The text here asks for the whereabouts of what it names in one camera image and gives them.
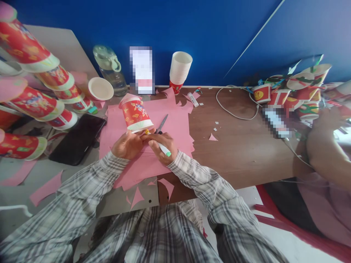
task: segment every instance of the shirt sleeve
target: shirt sleeve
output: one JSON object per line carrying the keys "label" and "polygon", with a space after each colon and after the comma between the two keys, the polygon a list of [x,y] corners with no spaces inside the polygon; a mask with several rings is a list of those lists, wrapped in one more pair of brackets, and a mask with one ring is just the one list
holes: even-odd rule
{"label": "shirt sleeve", "polygon": [[206,207],[224,262],[288,262],[259,230],[243,198],[217,172],[180,151],[168,168]]}
{"label": "shirt sleeve", "polygon": [[72,241],[95,220],[97,205],[128,163],[109,152],[65,181],[55,200],[0,244],[4,262],[67,262]]}

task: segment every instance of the white floor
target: white floor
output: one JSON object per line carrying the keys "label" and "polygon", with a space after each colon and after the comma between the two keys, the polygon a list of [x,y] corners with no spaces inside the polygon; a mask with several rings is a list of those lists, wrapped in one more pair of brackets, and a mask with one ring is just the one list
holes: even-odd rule
{"label": "white floor", "polygon": [[[250,207],[254,214],[261,214],[267,216],[267,214],[256,211],[253,206],[255,204],[262,204],[261,198],[258,194],[256,187],[248,187],[240,189],[237,191],[240,196],[243,197],[247,205]],[[208,235],[207,240],[211,243],[213,248],[217,251],[217,241],[216,236],[211,230],[207,216],[208,213],[200,202],[197,200],[200,211],[203,215],[204,227],[206,234]],[[281,230],[266,224],[260,224],[262,232],[270,238],[270,240],[275,244],[275,246],[280,249],[280,251],[286,256],[290,262],[299,262],[299,263],[310,263],[310,262],[319,262],[319,263],[339,263],[341,261],[335,259],[334,257],[329,256],[328,254],[313,248],[312,246],[301,241],[295,237],[292,233]]]}

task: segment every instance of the blue wall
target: blue wall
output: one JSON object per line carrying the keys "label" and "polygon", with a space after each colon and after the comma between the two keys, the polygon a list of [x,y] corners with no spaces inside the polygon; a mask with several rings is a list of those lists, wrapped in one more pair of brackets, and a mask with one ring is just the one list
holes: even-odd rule
{"label": "blue wall", "polygon": [[[280,0],[7,1],[25,24],[73,30],[88,57],[95,44],[115,50],[129,82],[129,46],[152,46],[156,85],[167,85],[172,53],[193,64],[185,85],[242,85],[286,73],[300,58],[325,54],[326,81],[351,79],[350,0],[286,0],[231,72]],[[297,69],[312,65],[306,60]]]}

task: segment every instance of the scissors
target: scissors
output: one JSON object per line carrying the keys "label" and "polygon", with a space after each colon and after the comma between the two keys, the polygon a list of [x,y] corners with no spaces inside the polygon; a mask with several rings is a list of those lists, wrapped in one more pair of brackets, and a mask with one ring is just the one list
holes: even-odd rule
{"label": "scissors", "polygon": [[162,127],[163,127],[163,125],[164,125],[164,123],[165,123],[167,117],[168,117],[168,114],[166,115],[166,117],[163,118],[163,121],[161,122],[161,125],[157,128],[157,130],[155,131],[155,133],[162,134],[161,129],[162,129]]}

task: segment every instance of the hand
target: hand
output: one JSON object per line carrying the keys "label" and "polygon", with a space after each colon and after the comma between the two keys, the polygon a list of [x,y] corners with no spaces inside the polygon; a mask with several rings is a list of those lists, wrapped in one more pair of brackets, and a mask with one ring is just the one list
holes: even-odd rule
{"label": "hand", "polygon": [[133,159],[143,148],[143,137],[146,136],[143,134],[144,131],[138,133],[132,133],[128,130],[123,134],[118,141],[112,146],[111,152],[114,156],[118,158],[123,158],[127,160]]}
{"label": "hand", "polygon": [[[149,134],[146,135],[146,141],[149,141],[149,145],[151,149],[156,154],[158,160],[164,165],[170,165],[174,159],[177,157],[178,148],[175,146],[173,138],[168,133],[159,134]],[[169,151],[171,155],[168,157],[165,155],[160,146],[158,146],[157,142],[162,143]]]}
{"label": "hand", "polygon": [[319,118],[313,121],[313,130],[335,131],[345,124],[337,107],[319,111]]}

